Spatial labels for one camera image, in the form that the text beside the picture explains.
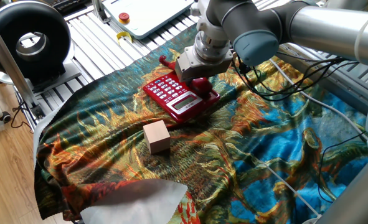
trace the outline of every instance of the red emergency stop button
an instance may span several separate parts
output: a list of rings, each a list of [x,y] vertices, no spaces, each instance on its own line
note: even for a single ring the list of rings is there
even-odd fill
[[[119,15],[119,22],[121,23],[128,23],[130,21],[130,15],[128,15],[128,13],[122,12]]]

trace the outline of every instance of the cable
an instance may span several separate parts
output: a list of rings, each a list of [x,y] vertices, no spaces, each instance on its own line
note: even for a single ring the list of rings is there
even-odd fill
[[[238,73],[239,77],[242,79],[242,81],[244,82],[244,84],[249,88],[249,90],[251,90],[252,92],[256,93],[259,97],[261,97],[262,99],[266,100],[266,101],[281,101],[281,100],[284,100],[288,97],[290,97],[292,94],[295,94],[295,93],[299,93],[300,91],[303,91],[303,90],[307,90],[308,88],[311,88],[312,86],[314,86],[318,81],[320,81],[320,79],[322,79],[322,77],[324,76],[324,74],[329,70],[330,66],[334,65],[335,63],[341,63],[343,61],[345,61],[346,59],[344,58],[332,58],[332,59],[327,59],[327,60],[321,60],[321,61],[318,61],[314,64],[312,64],[306,71],[306,73],[304,74],[304,77],[299,80],[298,82],[290,85],[289,87],[283,89],[283,90],[280,90],[280,91],[273,91],[271,89],[269,89],[262,81],[261,81],[261,78],[260,76],[258,75],[258,70],[255,69],[255,67],[248,67],[246,66],[240,59],[239,56],[237,56],[238,58],[238,61],[239,61],[239,69],[240,71],[238,70],[238,68],[236,67],[235,65],[235,61],[233,61],[233,67],[235,69],[235,71]],[[318,69],[316,69],[315,71],[311,72],[310,74],[308,74],[308,71],[310,70],[310,68],[312,67],[315,67],[321,63],[326,63],[326,62],[329,62],[329,64],[327,65],[324,65]],[[248,79],[248,77],[246,76],[246,73],[248,73],[249,71],[253,70],[255,72],[255,76],[257,78],[257,80],[262,84],[263,87],[265,87],[266,90],[268,90],[269,92],[271,93],[263,93],[263,92],[259,92],[251,83],[251,81]],[[319,71],[321,70],[324,70],[322,75],[318,78],[317,81],[315,81],[314,83],[308,85],[308,86],[304,86],[304,87],[300,87],[303,82],[309,78],[310,76],[318,73]],[[276,95],[283,95],[283,97],[279,98],[279,99],[271,99],[271,98],[267,98],[267,97],[270,97],[270,96],[276,96]]]
[[[18,114],[20,111],[21,111],[21,112],[23,112],[23,110],[27,110],[27,111],[28,111],[28,109],[26,109],[26,108],[23,108],[23,107],[22,107],[22,106],[23,106],[23,104],[24,104],[24,102],[22,102],[21,104],[19,104],[19,106],[18,106],[18,107],[12,108],[12,112],[15,112],[15,114],[14,114],[14,117],[13,117],[13,119],[12,119],[12,121],[11,121],[11,128],[20,128],[21,126],[23,126],[23,124],[26,124],[26,125],[27,125],[27,127],[29,127],[29,128],[30,128],[30,133],[31,133],[31,132],[32,132],[32,128],[30,127],[30,125],[29,125],[29,124],[27,124],[27,123],[26,123],[26,122],[24,122],[24,121],[22,121],[20,125],[18,125],[18,126],[14,126],[14,121],[15,121],[15,118],[16,118],[17,114]]]
[[[279,70],[279,72],[291,83],[291,84],[293,84],[293,81],[291,81],[290,80],[290,78],[287,76],[287,74],[272,60],[272,59],[270,59],[270,62],[272,63],[272,64],[274,64],[274,66]],[[300,92],[303,96],[305,96],[306,98],[308,98],[309,100],[311,100],[311,101],[313,101],[313,102],[315,102],[315,103],[317,103],[317,104],[320,104],[320,105],[322,105],[322,106],[324,106],[324,107],[326,107],[326,108],[328,108],[328,109],[330,109],[330,110],[332,110],[332,111],[334,111],[334,112],[336,112],[337,114],[339,114],[340,116],[342,116],[346,121],[348,121],[349,122],[349,124],[359,133],[357,136],[355,136],[355,137],[353,137],[353,138],[350,138],[350,139],[348,139],[348,140],[345,140],[345,141],[343,141],[343,142],[340,142],[339,144],[335,144],[335,145],[333,145],[333,146],[329,146],[329,147],[327,147],[324,151],[323,151],[323,153],[322,153],[322,156],[321,156],[321,161],[320,161],[320,163],[319,163],[319,173],[318,173],[318,194],[319,194],[319,196],[323,199],[323,200],[325,200],[325,201],[327,201],[327,202],[330,202],[330,203],[333,203],[332,201],[330,201],[330,200],[326,200],[322,195],[321,195],[321,191],[320,191],[320,181],[321,181],[321,172],[322,172],[322,163],[323,163],[323,157],[324,157],[324,155],[325,155],[325,152],[328,150],[328,149],[330,149],[330,148],[332,148],[332,147],[336,147],[336,146],[339,146],[339,145],[341,145],[341,144],[344,144],[344,143],[346,143],[346,142],[348,142],[348,141],[351,141],[351,140],[353,140],[353,139],[355,139],[355,138],[358,138],[358,137],[363,137],[364,139],[366,139],[366,140],[368,140],[368,137],[365,135],[365,133],[366,133],[366,131],[361,131],[346,115],[344,115],[343,113],[341,113],[340,111],[338,111],[337,109],[335,109],[335,108],[333,108],[333,107],[331,107],[331,106],[329,106],[329,105],[327,105],[327,104],[325,104],[325,103],[322,103],[322,102],[320,102],[320,101],[318,101],[318,100],[316,100],[316,99],[314,99],[313,97],[311,97],[311,96],[309,96],[309,95],[307,95],[305,92],[303,92],[303,91],[301,91]]]
[[[333,72],[331,72],[331,73],[329,73],[329,75],[326,75],[324,78],[327,78],[327,77],[329,77],[329,76],[331,76],[335,71],[337,71],[339,68],[341,68],[341,67],[344,67],[344,66],[346,66],[346,65],[353,65],[353,64],[358,64],[359,62],[349,62],[349,63],[345,63],[345,64],[343,64],[343,65],[340,65],[340,66],[338,66],[337,68],[335,68],[334,70],[333,70]]]
[[[307,62],[318,62],[319,61],[319,60],[313,60],[313,59],[306,59],[306,58],[298,57],[298,56],[287,54],[287,53],[284,53],[284,52],[277,52],[277,54],[286,55],[286,56],[289,56],[289,57],[292,57],[292,58],[297,58],[297,59],[304,60],[304,61],[307,61]]]
[[[344,144],[344,143],[349,142],[349,141],[351,141],[351,140],[353,140],[353,139],[356,139],[356,138],[358,138],[358,137],[362,136],[364,133],[366,133],[366,131],[363,131],[362,133],[358,134],[357,136],[354,136],[354,137],[352,137],[352,138],[350,138],[350,139],[347,139],[347,140],[345,140],[345,141],[343,141],[343,142],[340,142],[339,144],[335,144],[335,145],[333,145],[333,146],[329,146],[329,147],[327,147],[327,148],[323,151],[322,156],[321,156],[321,161],[319,162],[318,194],[319,194],[319,196],[320,196],[323,200],[325,200],[326,202],[333,203],[333,201],[327,200],[327,199],[325,199],[325,198],[322,196],[322,194],[321,194],[321,189],[320,189],[320,184],[321,184],[321,173],[322,173],[322,163],[323,163],[323,157],[325,156],[325,152],[326,152],[328,149],[331,149],[331,148],[336,147],[336,146],[340,146],[341,144]]]
[[[300,198],[302,202],[317,216],[320,217],[320,214],[295,190],[293,189],[285,180],[282,179],[271,167],[269,167],[264,161],[259,160],[268,170],[271,171],[273,175],[275,175],[276,178],[278,178],[280,181],[282,181],[293,193],[295,193],[295,196]]]
[[[293,81],[291,81],[291,79],[289,78],[289,76],[278,66],[278,64],[276,64],[272,59],[270,59],[270,62],[276,67],[276,69],[278,69],[278,71],[284,76],[285,79],[288,80],[288,82],[290,82],[291,84],[293,84]],[[320,102],[319,100],[314,99],[313,97],[307,95],[305,92],[301,91],[300,94],[302,94],[303,96],[305,96],[306,98],[308,98],[309,100],[337,113],[338,115],[342,116],[358,133],[362,134],[362,131],[342,112],[340,112],[339,110],[333,108],[332,106],[329,106],[325,103]]]

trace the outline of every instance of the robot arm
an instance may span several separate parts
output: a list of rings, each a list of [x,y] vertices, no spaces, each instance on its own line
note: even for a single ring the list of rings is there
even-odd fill
[[[200,0],[192,10],[202,18],[194,45],[177,60],[182,82],[226,71],[229,41],[248,66],[268,60],[287,42],[368,65],[368,12],[315,7],[312,1],[259,11],[249,0]]]

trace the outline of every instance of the colorful patterned cloth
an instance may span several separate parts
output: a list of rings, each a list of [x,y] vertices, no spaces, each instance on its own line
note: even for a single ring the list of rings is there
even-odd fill
[[[329,203],[318,195],[321,151],[357,133],[337,114],[295,94],[270,103],[249,91],[232,70],[210,78],[221,99],[195,119],[176,124],[142,87],[171,70],[196,34],[190,27],[148,56],[77,91],[44,129],[37,151],[35,194],[42,218],[63,212],[66,220],[131,181],[180,181],[188,193],[169,223],[302,223],[315,217],[259,160],[265,161],[318,212]],[[303,75],[279,66],[293,79]],[[261,64],[265,84],[288,82],[270,63]],[[257,85],[259,91],[265,89]],[[366,117],[318,86],[307,91],[363,129]],[[170,153],[150,155],[143,126],[164,120]],[[322,194],[334,200],[368,162],[356,139],[329,150]]]

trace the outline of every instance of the wooden floor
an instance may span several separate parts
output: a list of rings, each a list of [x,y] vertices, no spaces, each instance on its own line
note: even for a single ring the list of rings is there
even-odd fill
[[[0,111],[12,114],[17,100],[12,86],[0,84]],[[19,113],[14,125],[25,121]],[[62,214],[41,220],[34,197],[33,134],[0,121],[0,224],[66,224]]]

